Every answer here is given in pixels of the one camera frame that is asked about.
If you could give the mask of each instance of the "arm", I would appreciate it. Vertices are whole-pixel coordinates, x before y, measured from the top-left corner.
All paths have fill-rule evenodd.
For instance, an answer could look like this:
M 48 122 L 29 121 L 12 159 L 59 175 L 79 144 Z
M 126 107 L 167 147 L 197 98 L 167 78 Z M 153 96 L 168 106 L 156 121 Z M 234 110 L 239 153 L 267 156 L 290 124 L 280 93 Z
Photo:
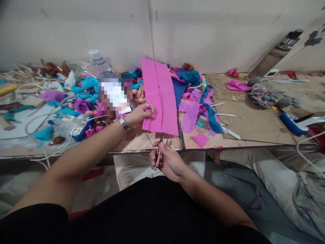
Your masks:
M 134 128 L 144 118 L 153 118 L 154 111 L 155 108 L 151 104 L 140 105 L 125 117 L 125 121 Z M 125 136 L 126 131 L 116 121 L 71 148 L 55 162 L 9 213 L 34 204 L 54 203 L 64 207 L 69 214 L 82 178 Z
M 188 168 L 179 154 L 160 144 L 163 154 L 159 169 L 172 181 L 179 182 L 186 193 L 197 203 L 207 208 L 225 226 L 246 225 L 257 230 L 244 210 L 227 194 L 220 191 Z M 150 153 L 151 168 L 155 167 L 156 149 Z

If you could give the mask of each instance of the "red object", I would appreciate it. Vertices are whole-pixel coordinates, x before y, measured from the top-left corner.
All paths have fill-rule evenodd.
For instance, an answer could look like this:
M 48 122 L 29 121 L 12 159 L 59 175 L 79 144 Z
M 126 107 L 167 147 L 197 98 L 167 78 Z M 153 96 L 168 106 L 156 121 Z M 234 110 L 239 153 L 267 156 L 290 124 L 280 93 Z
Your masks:
M 105 172 L 105 169 L 104 168 L 91 170 L 91 171 L 89 171 L 88 174 L 85 175 L 85 177 L 82 179 L 82 181 L 86 181 L 86 180 L 89 180 L 91 178 L 95 178 L 97 176 L 100 176 L 104 172 Z
M 238 77 L 239 73 L 237 72 L 237 69 L 234 70 L 233 77 Z
M 287 71 L 287 75 L 290 77 L 290 78 L 293 78 L 293 79 L 296 79 L 297 80 L 297 76 L 295 75 L 295 72 L 293 70 L 289 70 Z
M 89 211 L 89 209 L 79 211 L 79 212 L 74 212 L 69 215 L 69 221 L 74 220 L 75 218 L 79 217 L 80 215 L 83 215 L 85 212 Z

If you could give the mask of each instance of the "white wall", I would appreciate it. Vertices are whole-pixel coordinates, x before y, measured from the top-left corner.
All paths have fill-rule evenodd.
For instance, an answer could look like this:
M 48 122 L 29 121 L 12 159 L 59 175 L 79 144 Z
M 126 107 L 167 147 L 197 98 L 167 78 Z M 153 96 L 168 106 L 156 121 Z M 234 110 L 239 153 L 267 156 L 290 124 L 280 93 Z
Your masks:
M 59 65 L 86 61 L 91 49 L 109 55 L 120 72 L 152 57 L 147 0 L 1 2 L 1 69 L 40 58 Z
M 302 40 L 277 67 L 311 70 L 325 61 L 309 51 L 317 46 L 304 50 L 308 62 L 295 56 L 325 23 L 324 0 L 6 0 L 0 5 L 4 70 L 40 58 L 57 64 L 89 60 L 88 51 L 98 49 L 119 72 L 140 65 L 145 55 L 176 66 L 189 62 L 203 73 L 235 67 L 249 72 L 297 28 L 305 30 Z
M 201 72 L 251 71 L 290 31 L 302 40 L 325 23 L 323 0 L 149 0 L 156 60 Z

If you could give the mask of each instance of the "left hand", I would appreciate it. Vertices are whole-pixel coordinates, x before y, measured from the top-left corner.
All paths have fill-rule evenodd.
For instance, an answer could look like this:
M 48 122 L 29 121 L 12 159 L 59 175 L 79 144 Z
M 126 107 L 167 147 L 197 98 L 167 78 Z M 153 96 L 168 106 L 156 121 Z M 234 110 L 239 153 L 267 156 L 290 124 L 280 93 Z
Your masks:
M 135 128 L 144 118 L 154 118 L 154 112 L 155 107 L 152 104 L 141 104 L 125 116 L 124 120 L 129 124 L 129 126 L 131 126 L 131 128 Z

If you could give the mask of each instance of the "hand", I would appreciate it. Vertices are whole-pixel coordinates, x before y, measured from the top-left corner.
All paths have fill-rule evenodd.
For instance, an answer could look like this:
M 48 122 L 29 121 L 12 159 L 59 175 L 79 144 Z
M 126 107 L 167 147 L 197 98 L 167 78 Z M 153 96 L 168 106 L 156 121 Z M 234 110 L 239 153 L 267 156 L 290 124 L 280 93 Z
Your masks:
M 158 146 L 158 145 L 159 145 L 158 141 L 153 143 L 153 146 Z M 180 180 L 185 176 L 187 170 L 189 170 L 190 168 L 186 166 L 186 164 L 184 163 L 184 161 L 176 151 L 166 146 L 162 142 L 160 143 L 160 149 L 161 149 L 161 156 L 160 156 L 160 163 L 158 169 L 160 169 L 160 171 L 163 172 L 168 179 L 174 182 L 180 182 Z M 155 167 L 156 154 L 157 154 L 157 149 L 153 149 L 149 155 L 151 168 L 153 170 L 157 170 L 157 167 Z
M 131 128 L 135 128 L 144 118 L 154 118 L 154 112 L 155 107 L 152 104 L 141 104 L 125 116 L 124 120 L 129 124 L 129 126 L 131 126 Z

